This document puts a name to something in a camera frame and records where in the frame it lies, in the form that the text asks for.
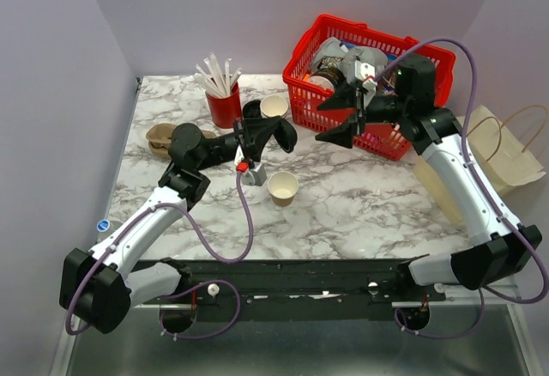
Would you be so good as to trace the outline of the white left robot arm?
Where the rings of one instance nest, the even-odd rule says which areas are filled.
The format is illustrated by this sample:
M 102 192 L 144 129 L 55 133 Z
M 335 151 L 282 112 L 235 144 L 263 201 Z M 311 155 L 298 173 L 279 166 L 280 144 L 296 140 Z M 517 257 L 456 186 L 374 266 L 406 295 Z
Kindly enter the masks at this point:
M 210 184 L 202 170 L 232 162 L 240 196 L 243 185 L 263 185 L 262 151 L 270 138 L 287 154 L 298 141 L 280 116 L 238 119 L 231 133 L 215 138 L 195 124 L 178 125 L 168 148 L 171 161 L 145 204 L 108 238 L 87 251 L 74 249 L 63 261 L 59 304 L 66 311 L 66 332 L 81 334 L 72 325 L 74 317 L 83 321 L 83 330 L 94 327 L 106 334 L 134 306 L 159 297 L 184 301 L 189 275 L 175 261 L 160 260 L 144 270 L 136 270 L 137 262 L 175 221 L 190 217 Z

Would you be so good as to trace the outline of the brown paper coffee cup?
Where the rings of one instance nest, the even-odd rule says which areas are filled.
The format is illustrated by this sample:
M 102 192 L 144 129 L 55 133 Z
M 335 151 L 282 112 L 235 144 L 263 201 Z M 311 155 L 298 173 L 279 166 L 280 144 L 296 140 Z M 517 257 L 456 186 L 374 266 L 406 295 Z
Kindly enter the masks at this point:
M 286 207 L 293 202 L 299 190 L 299 182 L 294 174 L 280 171 L 268 180 L 268 192 L 275 205 Z

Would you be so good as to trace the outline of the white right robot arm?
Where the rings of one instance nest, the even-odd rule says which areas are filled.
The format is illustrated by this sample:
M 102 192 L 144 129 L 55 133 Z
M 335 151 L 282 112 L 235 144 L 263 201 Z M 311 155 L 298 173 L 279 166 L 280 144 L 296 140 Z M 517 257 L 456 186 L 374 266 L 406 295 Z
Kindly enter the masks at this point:
M 396 124 L 416 153 L 443 182 L 467 226 L 471 248 L 453 254 L 424 256 L 399 267 L 395 291 L 414 300 L 435 283 L 476 290 L 520 272 L 537 247 L 541 233 L 524 226 L 509 211 L 483 172 L 462 153 L 462 126 L 447 108 L 435 104 L 436 67 L 427 57 L 411 54 L 396 64 L 395 92 L 378 95 L 374 66 L 354 58 L 347 80 L 319 105 L 319 110 L 351 108 L 347 120 L 316 136 L 345 148 L 367 124 Z

